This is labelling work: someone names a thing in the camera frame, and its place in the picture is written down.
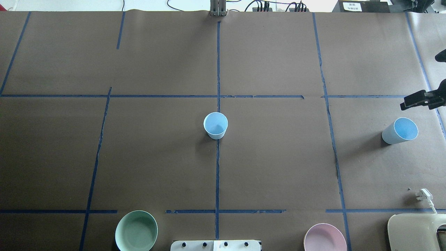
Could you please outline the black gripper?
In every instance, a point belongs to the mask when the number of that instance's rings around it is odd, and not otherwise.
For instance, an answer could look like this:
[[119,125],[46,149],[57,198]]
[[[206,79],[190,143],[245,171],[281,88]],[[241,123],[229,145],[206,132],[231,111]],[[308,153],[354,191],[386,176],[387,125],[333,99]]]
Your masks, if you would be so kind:
[[403,98],[400,104],[402,111],[417,106],[428,106],[429,110],[436,109],[440,106],[445,106],[446,103],[446,79],[441,81],[438,89],[426,92],[420,90]]

